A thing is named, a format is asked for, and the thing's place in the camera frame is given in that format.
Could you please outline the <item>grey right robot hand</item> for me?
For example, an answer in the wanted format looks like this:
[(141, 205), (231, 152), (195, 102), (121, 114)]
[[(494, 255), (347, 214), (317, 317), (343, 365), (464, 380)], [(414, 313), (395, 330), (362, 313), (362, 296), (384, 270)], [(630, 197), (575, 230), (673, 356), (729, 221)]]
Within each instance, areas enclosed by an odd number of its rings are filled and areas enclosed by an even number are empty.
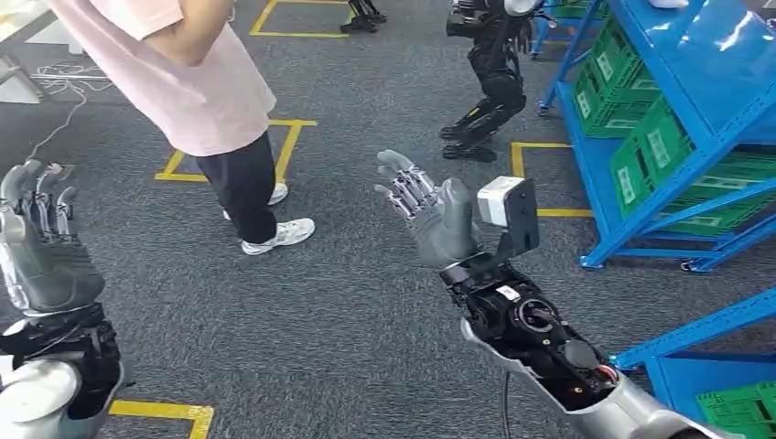
[(445, 268), (480, 249), (474, 225), (472, 192), (458, 177), (437, 184), (406, 156), (385, 149), (377, 154), (378, 173), (389, 187), (376, 184), (415, 240), (421, 260)]

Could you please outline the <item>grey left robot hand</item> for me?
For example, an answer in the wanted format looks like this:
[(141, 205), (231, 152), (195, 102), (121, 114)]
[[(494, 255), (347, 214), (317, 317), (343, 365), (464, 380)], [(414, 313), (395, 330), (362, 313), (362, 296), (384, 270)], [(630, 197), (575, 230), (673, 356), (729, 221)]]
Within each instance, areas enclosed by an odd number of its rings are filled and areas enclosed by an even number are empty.
[(78, 191), (57, 193), (60, 181), (59, 173), (29, 159), (1, 182), (1, 270), (12, 304), (28, 316), (85, 307), (105, 286), (78, 234)]

